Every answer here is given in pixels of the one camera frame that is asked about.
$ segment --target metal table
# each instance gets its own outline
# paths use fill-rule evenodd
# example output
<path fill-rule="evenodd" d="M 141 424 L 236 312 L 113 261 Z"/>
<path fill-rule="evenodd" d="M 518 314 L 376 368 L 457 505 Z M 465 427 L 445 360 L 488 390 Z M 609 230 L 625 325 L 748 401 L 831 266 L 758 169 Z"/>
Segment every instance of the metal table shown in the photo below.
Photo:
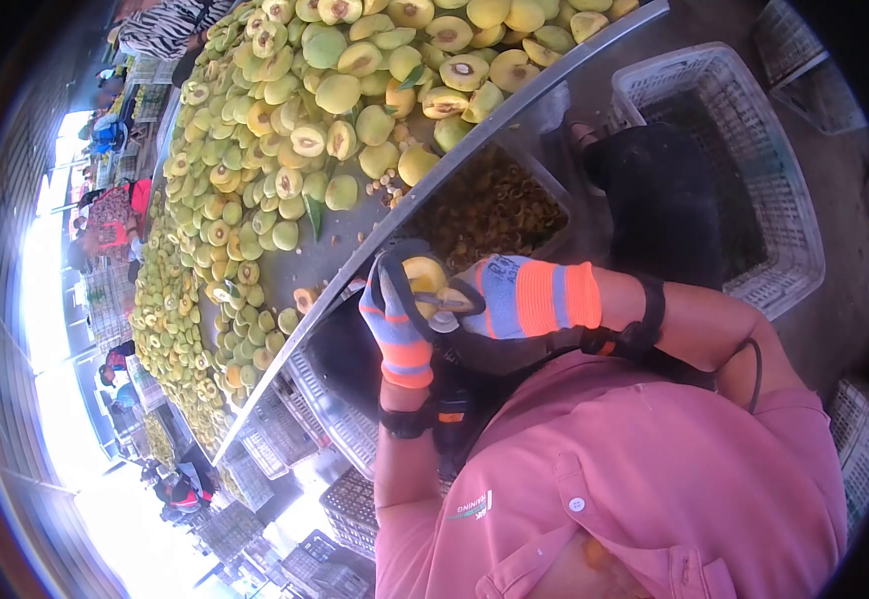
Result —
<path fill-rule="evenodd" d="M 299 345 L 306 341 L 309 333 L 321 321 L 321 318 L 340 303 L 340 296 L 358 270 L 372 259 L 385 241 L 401 229 L 426 200 L 434 195 L 443 182 L 449 180 L 469 157 L 489 142 L 503 144 L 507 128 L 516 123 L 528 108 L 565 81 L 575 69 L 584 66 L 587 60 L 623 36 L 666 14 L 668 10 L 668 0 L 653 0 L 576 46 L 554 65 L 542 71 L 523 89 L 505 100 L 485 121 L 475 126 L 457 146 L 445 154 L 441 161 L 417 186 L 411 189 L 393 210 L 389 211 L 381 205 L 378 201 L 380 195 L 361 198 L 355 208 L 350 211 L 333 213 L 324 209 L 322 211 L 321 237 L 317 244 L 312 243 L 311 225 L 307 217 L 302 217 L 298 222 L 300 252 L 266 252 L 260 258 L 259 266 L 264 273 L 260 283 L 265 290 L 268 305 L 277 306 L 279 309 L 294 305 L 292 293 L 300 287 L 310 288 L 324 285 L 324 289 L 318 301 L 312 305 L 305 318 L 301 319 L 295 332 L 278 352 L 272 365 L 260 377 L 245 406 L 237 410 L 238 416 L 235 424 L 229 429 L 218 453 L 212 456 L 212 464 L 217 465 L 225 455 L 225 451 L 236 440 L 238 431 L 248 419 L 251 409 L 261 398 L 264 390 L 273 383 L 274 377 L 283 370 L 290 357 L 294 358 L 293 362 L 297 366 L 297 356 L 293 356 L 293 353 L 296 353 Z M 180 106 L 176 104 L 165 111 L 166 122 L 163 126 L 168 126 L 168 131 L 174 124 L 179 108 Z M 420 115 L 415 115 L 413 119 L 409 120 L 412 135 L 422 141 L 432 140 L 433 127 L 433 122 Z M 518 131 L 516 137 L 523 139 L 526 134 L 529 132 Z M 161 174 L 161 165 L 168 158 L 170 135 L 164 135 L 163 140 L 158 156 L 158 166 L 153 177 L 153 190 L 164 187 L 165 181 Z M 505 148 L 515 150 L 513 153 L 517 153 L 517 149 L 510 146 L 511 143 L 512 141 L 509 140 Z M 527 154 L 528 150 L 524 149 L 523 153 Z M 522 166 L 525 166 L 539 180 L 551 182 L 553 190 L 550 186 L 546 187 L 549 187 L 549 191 L 558 193 L 560 184 L 553 180 L 554 177 L 547 173 L 537 160 L 533 160 L 529 156 L 527 158 L 517 155 L 513 157 L 517 158 Z M 355 175 L 364 188 L 364 183 L 368 178 L 361 174 L 361 170 L 355 162 L 355 160 L 348 160 L 346 164 L 339 166 L 336 173 Z M 358 233 L 365 234 L 366 238 L 363 243 L 358 242 Z M 335 236 L 337 237 L 332 245 L 331 240 Z M 212 321 L 218 308 L 208 302 L 207 298 L 201 301 L 200 306 L 202 309 L 202 338 L 213 339 L 214 333 L 207 323 Z M 296 371 L 293 374 L 297 375 L 297 367 L 290 370 Z M 310 384 L 305 384 L 303 377 L 296 376 L 294 378 L 312 412 L 320 421 L 325 419 L 321 425 L 324 426 L 329 436 L 332 436 L 333 441 L 340 449 L 346 451 L 348 448 L 345 440 L 333 435 L 332 423 L 326 420 L 329 412 L 339 409 L 338 403 L 341 401 L 326 397 L 319 390 L 312 389 Z M 362 473 L 370 474 L 370 464 L 365 456 L 346 455 L 346 457 L 349 457 Z"/>

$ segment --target black cable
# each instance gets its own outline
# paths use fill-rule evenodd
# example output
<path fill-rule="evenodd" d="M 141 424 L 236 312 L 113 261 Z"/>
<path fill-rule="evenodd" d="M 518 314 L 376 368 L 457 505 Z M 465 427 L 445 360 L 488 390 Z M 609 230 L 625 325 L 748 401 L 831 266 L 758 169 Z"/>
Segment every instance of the black cable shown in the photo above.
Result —
<path fill-rule="evenodd" d="M 754 348 L 754 358 L 758 361 L 758 375 L 754 378 L 754 395 L 751 397 L 751 404 L 748 405 L 747 411 L 749 414 L 754 413 L 754 406 L 758 404 L 758 396 L 761 395 L 761 346 L 751 337 L 740 342 L 735 355 L 741 352 L 746 346 L 750 345 Z"/>

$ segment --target floral shirt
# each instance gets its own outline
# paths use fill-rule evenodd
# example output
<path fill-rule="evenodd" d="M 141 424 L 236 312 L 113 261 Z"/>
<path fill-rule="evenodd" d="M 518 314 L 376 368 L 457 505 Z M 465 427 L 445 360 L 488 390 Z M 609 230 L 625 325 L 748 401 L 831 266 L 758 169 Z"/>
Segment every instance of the floral shirt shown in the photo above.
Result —
<path fill-rule="evenodd" d="M 141 220 L 141 213 L 131 208 L 128 188 L 128 185 L 122 185 L 108 190 L 88 210 L 87 228 L 98 234 L 98 255 L 117 262 L 129 260 L 125 235 L 129 219 Z"/>

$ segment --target red shirt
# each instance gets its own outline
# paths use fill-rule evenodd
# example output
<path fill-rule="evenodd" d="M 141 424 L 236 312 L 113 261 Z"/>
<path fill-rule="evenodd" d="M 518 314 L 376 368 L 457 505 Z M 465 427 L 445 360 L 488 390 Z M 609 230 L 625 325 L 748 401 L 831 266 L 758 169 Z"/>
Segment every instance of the red shirt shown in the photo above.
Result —
<path fill-rule="evenodd" d="M 112 370 L 128 370 L 125 356 L 114 350 L 108 352 L 108 356 L 105 358 L 105 366 L 110 366 Z"/>

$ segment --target orange striped glove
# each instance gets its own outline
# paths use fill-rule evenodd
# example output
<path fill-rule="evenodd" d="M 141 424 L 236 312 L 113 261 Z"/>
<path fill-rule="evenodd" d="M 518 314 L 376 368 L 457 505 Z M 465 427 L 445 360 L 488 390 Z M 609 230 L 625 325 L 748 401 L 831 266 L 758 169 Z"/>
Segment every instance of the orange striped glove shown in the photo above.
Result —
<path fill-rule="evenodd" d="M 483 311 L 458 320 L 464 329 L 493 339 L 534 337 L 576 326 L 596 329 L 601 322 L 600 293 L 588 262 L 561 267 L 494 254 L 457 275 L 452 287 L 469 299 L 477 293 L 484 300 Z"/>
<path fill-rule="evenodd" d="M 381 252 L 371 266 L 359 309 L 381 349 L 381 372 L 401 387 L 421 389 L 431 384 L 435 332 L 415 306 L 408 276 L 401 263 L 428 254 L 428 245 L 408 240 Z"/>

